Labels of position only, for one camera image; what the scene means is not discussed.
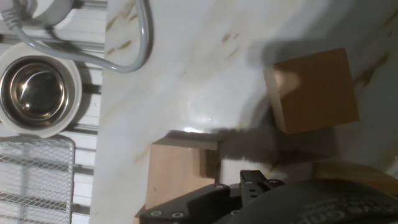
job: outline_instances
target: wooden block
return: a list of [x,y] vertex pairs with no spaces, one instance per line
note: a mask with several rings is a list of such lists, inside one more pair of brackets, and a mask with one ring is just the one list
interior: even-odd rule
[[345,49],[275,63],[264,76],[276,125],[287,134],[359,120]]
[[151,145],[146,209],[215,183],[217,142],[163,138]]
[[317,162],[313,167],[312,178],[350,180],[385,191],[392,195],[398,195],[397,179],[368,166]]

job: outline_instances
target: white marble surface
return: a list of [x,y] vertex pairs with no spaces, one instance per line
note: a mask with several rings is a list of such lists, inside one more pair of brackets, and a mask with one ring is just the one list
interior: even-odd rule
[[[269,175],[276,149],[380,169],[398,154],[398,1],[150,0],[150,7],[148,62],[130,74],[104,72],[91,224],[132,223],[145,203],[149,145],[170,130],[226,137],[226,183],[238,181],[240,168]],[[107,59],[135,59],[135,15],[131,1],[108,3]],[[294,136],[276,131],[268,116],[263,122],[262,69],[337,47],[348,51],[361,121]]]

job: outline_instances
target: metal rack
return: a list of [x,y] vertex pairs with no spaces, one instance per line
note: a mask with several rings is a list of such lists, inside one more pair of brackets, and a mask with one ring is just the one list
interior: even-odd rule
[[[106,9],[106,1],[76,1],[72,12],[51,32],[28,30],[27,33],[43,42],[69,50],[73,47],[73,50],[103,57]],[[4,23],[0,22],[0,54],[19,42]],[[83,82],[83,98],[77,116],[60,135],[72,139],[76,144],[72,223],[86,224],[90,214],[96,138],[100,120],[102,68],[87,63],[76,65]],[[0,123],[0,141],[2,137],[14,135]]]

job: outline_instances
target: stainless steel bowl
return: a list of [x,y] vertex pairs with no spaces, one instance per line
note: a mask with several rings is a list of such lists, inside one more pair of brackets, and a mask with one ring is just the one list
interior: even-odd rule
[[45,56],[19,58],[0,80],[0,106],[16,125],[28,130],[51,127],[71,110],[73,79],[64,65]]

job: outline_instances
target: wire rack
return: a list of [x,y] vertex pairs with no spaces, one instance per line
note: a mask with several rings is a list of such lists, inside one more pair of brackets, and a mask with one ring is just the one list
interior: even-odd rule
[[0,223],[70,223],[75,143],[0,138]]

